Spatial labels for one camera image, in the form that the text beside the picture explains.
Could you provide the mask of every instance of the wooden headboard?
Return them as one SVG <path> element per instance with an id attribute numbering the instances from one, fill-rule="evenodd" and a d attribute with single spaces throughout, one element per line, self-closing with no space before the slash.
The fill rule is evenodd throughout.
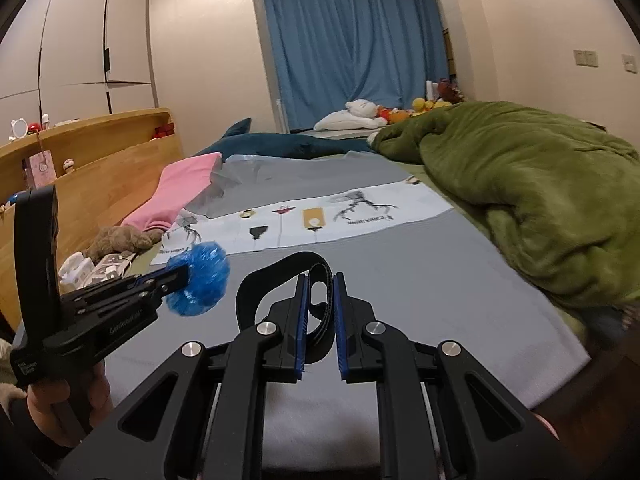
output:
<path id="1" fill-rule="evenodd" d="M 177 134 L 152 139 L 155 128 L 171 123 L 166 108 L 152 108 L 78 121 L 46 130 L 58 179 L 58 266 L 84 250 L 100 228 L 117 225 L 156 190 L 162 169 L 182 158 Z M 0 201 L 24 189 L 22 159 L 39 151 L 35 136 L 0 147 Z M 76 170 L 63 174 L 67 158 Z M 15 330 L 20 303 L 15 285 L 14 206 L 0 216 L 0 312 Z"/>

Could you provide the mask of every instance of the pink blanket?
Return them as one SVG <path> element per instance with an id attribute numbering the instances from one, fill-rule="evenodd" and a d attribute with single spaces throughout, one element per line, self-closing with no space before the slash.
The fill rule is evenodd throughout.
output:
<path id="1" fill-rule="evenodd" d="M 122 225 L 133 225 L 141 231 L 153 228 L 167 231 L 180 209 L 209 185 L 212 168 L 221 162 L 222 155 L 216 152 L 169 164 L 162 170 L 154 195 L 127 216 Z"/>

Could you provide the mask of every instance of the silver screw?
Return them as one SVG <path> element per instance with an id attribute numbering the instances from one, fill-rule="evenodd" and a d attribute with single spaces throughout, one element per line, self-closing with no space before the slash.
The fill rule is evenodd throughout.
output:
<path id="1" fill-rule="evenodd" d="M 462 352 L 462 348 L 455 341 L 445 341 L 442 344 L 442 353 L 444 355 L 448 355 L 449 357 L 455 357 L 456 355 L 460 355 Z"/>
<path id="2" fill-rule="evenodd" d="M 384 323 L 380 323 L 379 321 L 371 321 L 370 323 L 367 323 L 365 330 L 371 335 L 380 335 L 385 333 L 386 326 Z"/>
<path id="3" fill-rule="evenodd" d="M 202 351 L 202 345 L 195 341 L 190 341 L 182 345 L 182 355 L 187 357 L 196 357 Z"/>
<path id="4" fill-rule="evenodd" d="M 258 331 L 258 334 L 269 335 L 273 334 L 278 329 L 278 326 L 271 321 L 263 321 L 255 329 Z"/>

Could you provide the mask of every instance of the white plush toy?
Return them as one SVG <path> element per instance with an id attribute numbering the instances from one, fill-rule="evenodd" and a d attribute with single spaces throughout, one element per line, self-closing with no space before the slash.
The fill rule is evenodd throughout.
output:
<path id="1" fill-rule="evenodd" d="M 346 110 L 332 112 L 320 119 L 314 130 L 357 130 L 368 128 L 373 130 L 386 126 L 386 119 L 376 117 L 378 106 L 366 99 L 356 99 L 346 104 Z"/>

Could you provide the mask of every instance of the crumpled blue plastic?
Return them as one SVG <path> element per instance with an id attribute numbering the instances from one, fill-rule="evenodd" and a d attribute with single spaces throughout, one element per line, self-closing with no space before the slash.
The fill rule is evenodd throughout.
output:
<path id="1" fill-rule="evenodd" d="M 225 250 L 215 242 L 203 242 L 169 258 L 166 268 L 189 267 L 187 286 L 169 294 L 169 310 L 179 316 L 199 316 L 225 295 L 230 266 Z"/>

